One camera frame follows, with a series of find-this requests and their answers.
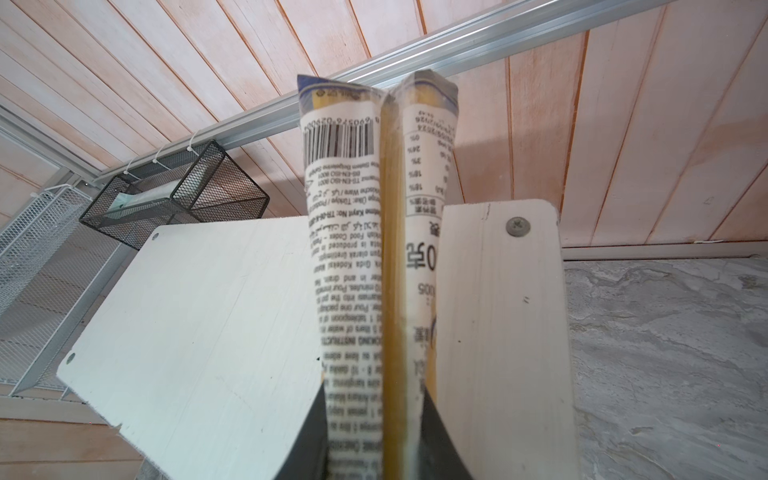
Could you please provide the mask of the blue white-label spaghetti pack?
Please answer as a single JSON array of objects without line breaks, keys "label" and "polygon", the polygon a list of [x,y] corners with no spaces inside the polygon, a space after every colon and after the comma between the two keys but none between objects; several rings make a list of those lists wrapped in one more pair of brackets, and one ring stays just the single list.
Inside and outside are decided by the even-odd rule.
[{"label": "blue white-label spaghetti pack", "polygon": [[430,70],[390,90],[297,83],[325,479],[420,479],[458,89]]}]

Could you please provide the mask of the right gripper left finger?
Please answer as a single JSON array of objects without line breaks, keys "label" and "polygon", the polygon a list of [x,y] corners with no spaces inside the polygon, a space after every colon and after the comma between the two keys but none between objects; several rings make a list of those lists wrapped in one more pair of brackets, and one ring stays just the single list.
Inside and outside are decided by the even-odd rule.
[{"label": "right gripper left finger", "polygon": [[328,427],[321,385],[304,423],[274,480],[324,480],[327,475]]}]

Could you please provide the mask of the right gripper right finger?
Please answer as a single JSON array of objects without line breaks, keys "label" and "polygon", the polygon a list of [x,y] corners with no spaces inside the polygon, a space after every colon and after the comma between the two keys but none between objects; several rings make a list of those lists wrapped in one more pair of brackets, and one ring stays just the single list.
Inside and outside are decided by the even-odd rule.
[{"label": "right gripper right finger", "polygon": [[419,443],[421,480],[472,480],[429,392],[423,401]]}]

